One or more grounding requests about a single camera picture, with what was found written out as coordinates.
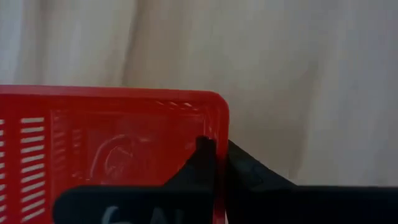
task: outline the white fabric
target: white fabric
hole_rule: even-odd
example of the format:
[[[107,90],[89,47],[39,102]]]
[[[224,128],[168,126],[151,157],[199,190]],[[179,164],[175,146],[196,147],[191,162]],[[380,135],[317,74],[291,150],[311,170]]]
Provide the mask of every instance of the white fabric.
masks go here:
[[[397,185],[395,0],[0,0],[0,84],[207,89],[300,184]]]

